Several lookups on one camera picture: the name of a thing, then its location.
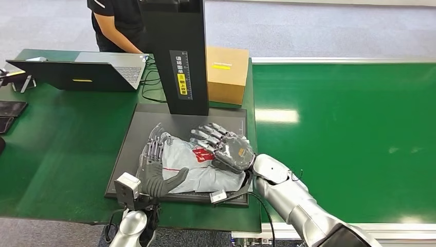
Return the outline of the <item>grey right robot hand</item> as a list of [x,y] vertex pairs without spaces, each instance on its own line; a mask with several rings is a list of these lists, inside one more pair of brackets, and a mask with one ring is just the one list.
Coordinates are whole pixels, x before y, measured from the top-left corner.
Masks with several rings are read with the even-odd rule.
[[210,122],[191,130],[190,142],[212,154],[212,165],[222,170],[241,173],[253,164],[256,154],[243,135]]

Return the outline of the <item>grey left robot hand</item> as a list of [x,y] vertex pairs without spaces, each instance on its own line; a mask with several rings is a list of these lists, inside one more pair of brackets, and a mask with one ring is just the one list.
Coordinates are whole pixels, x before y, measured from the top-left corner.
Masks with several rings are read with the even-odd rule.
[[141,192],[155,198],[166,196],[172,189],[185,181],[189,169],[184,167],[176,175],[164,179],[164,146],[170,135],[165,133],[161,123],[150,132],[146,145],[139,157],[137,176],[141,180]]

